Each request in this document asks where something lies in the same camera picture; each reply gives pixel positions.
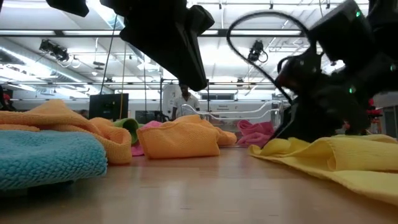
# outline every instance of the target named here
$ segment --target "towel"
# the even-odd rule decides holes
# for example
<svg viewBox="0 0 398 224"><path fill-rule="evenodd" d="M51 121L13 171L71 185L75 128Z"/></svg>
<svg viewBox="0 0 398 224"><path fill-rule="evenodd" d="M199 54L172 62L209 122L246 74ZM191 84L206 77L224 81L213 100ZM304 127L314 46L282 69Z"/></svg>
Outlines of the towel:
<svg viewBox="0 0 398 224"><path fill-rule="evenodd" d="M272 135L274 133L274 127L271 122L252 124L248 120L241 120L238 122L238 128L244 136L252 133L262 133L265 135Z"/></svg>
<svg viewBox="0 0 398 224"><path fill-rule="evenodd" d="M140 128L137 135L149 159L218 156L218 146L236 142L233 133L214 127L199 115L182 116L157 128Z"/></svg>
<svg viewBox="0 0 398 224"><path fill-rule="evenodd" d="M271 136L262 133L251 133L246 136L241 137L237 144L240 146L248 147L251 145L256 145L259 147L265 146Z"/></svg>
<svg viewBox="0 0 398 224"><path fill-rule="evenodd" d="M248 120L241 120L238 122L238 128L243 137L239 139L237 144L244 147L252 144L262 147L274 133L274 127L271 122L252 124Z"/></svg>
<svg viewBox="0 0 398 224"><path fill-rule="evenodd" d="M149 123L143 125L141 129L146 129L146 128L156 128L162 125L161 122L158 121L150 121ZM138 142L135 143L135 145L131 146L131 154L132 156L143 156L144 155L144 150L141 146L141 144Z"/></svg>
<svg viewBox="0 0 398 224"><path fill-rule="evenodd" d="M398 142L382 134L333 136L308 143L273 139L252 156L281 162L361 195L398 205Z"/></svg>
<svg viewBox="0 0 398 224"><path fill-rule="evenodd" d="M139 124L133 118L124 118L119 121L115 121L113 124L115 127L124 128L130 132L132 145L138 141L137 129L142 127L143 124Z"/></svg>
<svg viewBox="0 0 398 224"><path fill-rule="evenodd" d="M131 135L103 118L87 120L68 109L62 100L50 100L30 111L0 111L2 130L79 131L92 134L106 150L108 162L127 164L131 161Z"/></svg>
<svg viewBox="0 0 398 224"><path fill-rule="evenodd" d="M0 131L0 190L25 189L105 173L104 147L91 134Z"/></svg>

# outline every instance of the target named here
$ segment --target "blue towel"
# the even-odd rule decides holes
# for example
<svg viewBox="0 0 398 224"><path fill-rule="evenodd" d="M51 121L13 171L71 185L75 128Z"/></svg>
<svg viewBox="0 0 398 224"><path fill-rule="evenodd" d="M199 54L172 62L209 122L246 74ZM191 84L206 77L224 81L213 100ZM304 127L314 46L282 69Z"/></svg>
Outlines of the blue towel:
<svg viewBox="0 0 398 224"><path fill-rule="evenodd" d="M104 147L88 133L0 131L0 190L97 177L106 167Z"/></svg>

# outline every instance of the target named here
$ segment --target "green towel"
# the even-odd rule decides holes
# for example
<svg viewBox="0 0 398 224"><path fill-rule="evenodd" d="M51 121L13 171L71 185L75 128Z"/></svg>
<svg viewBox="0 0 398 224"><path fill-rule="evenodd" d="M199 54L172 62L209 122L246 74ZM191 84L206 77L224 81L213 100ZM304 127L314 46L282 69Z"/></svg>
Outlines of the green towel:
<svg viewBox="0 0 398 224"><path fill-rule="evenodd" d="M137 133L136 133L137 129L139 129L143 126L143 124L139 124L133 118L124 118L119 121L115 121L113 124L115 127L124 128L130 132L132 145L135 144L138 140Z"/></svg>

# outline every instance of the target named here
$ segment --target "desk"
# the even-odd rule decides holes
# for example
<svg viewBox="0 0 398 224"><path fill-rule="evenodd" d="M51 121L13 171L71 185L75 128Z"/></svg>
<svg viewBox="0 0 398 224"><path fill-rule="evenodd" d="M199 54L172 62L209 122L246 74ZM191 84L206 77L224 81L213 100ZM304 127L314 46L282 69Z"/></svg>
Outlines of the desk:
<svg viewBox="0 0 398 224"><path fill-rule="evenodd" d="M220 157L135 157L62 194L2 199L0 223L396 224L398 208L223 148Z"/></svg>

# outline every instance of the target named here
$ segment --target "person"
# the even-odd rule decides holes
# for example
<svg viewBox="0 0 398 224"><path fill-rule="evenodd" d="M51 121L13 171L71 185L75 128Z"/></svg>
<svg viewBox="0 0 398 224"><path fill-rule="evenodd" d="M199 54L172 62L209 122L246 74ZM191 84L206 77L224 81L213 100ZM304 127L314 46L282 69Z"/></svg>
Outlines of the person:
<svg viewBox="0 0 398 224"><path fill-rule="evenodd" d="M1 111L16 111L15 107L12 106L11 97L5 93L0 86L0 110Z"/></svg>
<svg viewBox="0 0 398 224"><path fill-rule="evenodd" d="M197 111L200 110L199 100L188 91L188 86L180 84L180 89L182 92L181 96L176 97L176 99L174 99L172 121L178 117L183 116L181 110L182 105L190 105L192 108L195 108Z"/></svg>

